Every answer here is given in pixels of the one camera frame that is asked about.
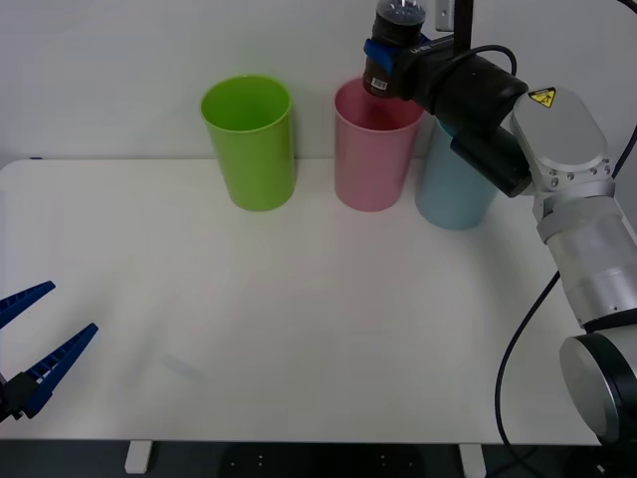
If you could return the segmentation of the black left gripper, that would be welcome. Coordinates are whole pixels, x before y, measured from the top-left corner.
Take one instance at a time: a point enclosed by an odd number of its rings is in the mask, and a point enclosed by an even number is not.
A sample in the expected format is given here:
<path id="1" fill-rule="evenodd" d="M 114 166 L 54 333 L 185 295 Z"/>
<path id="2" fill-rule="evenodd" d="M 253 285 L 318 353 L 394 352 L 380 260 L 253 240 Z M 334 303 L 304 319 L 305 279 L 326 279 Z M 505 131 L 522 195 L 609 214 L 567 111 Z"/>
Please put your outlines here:
<path id="1" fill-rule="evenodd" d="M 16 293 L 0 301 L 0 329 L 56 288 L 52 281 Z M 16 420 L 23 415 L 36 416 L 49 399 L 99 328 L 91 323 L 53 352 L 1 384 L 0 422 L 10 416 Z"/>

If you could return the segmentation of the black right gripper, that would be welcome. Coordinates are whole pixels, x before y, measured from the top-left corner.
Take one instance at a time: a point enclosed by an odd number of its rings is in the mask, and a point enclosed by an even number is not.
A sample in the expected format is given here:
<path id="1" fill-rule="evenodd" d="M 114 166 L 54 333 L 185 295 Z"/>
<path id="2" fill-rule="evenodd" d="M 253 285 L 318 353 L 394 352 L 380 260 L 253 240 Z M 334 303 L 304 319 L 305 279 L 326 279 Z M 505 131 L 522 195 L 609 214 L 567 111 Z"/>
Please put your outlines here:
<path id="1" fill-rule="evenodd" d="M 411 45 L 387 46 L 367 39 L 367 59 L 391 76 L 391 94 L 402 101 L 413 101 L 422 108 L 433 108 L 439 70 L 454 57 L 453 34 L 429 39 L 421 33 Z"/>

